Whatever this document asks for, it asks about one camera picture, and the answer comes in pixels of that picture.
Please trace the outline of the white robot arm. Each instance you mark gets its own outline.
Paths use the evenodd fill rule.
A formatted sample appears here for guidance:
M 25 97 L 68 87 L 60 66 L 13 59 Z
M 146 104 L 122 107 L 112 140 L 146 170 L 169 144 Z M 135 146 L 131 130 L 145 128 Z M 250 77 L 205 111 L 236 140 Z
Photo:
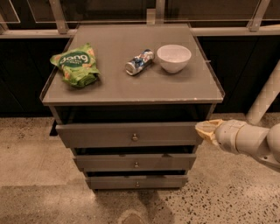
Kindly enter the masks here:
M 223 151 L 244 154 L 258 163 L 280 171 L 280 124 L 271 128 L 258 126 L 280 93 L 280 61 L 246 115 L 247 121 L 221 119 L 198 122 L 198 135 Z

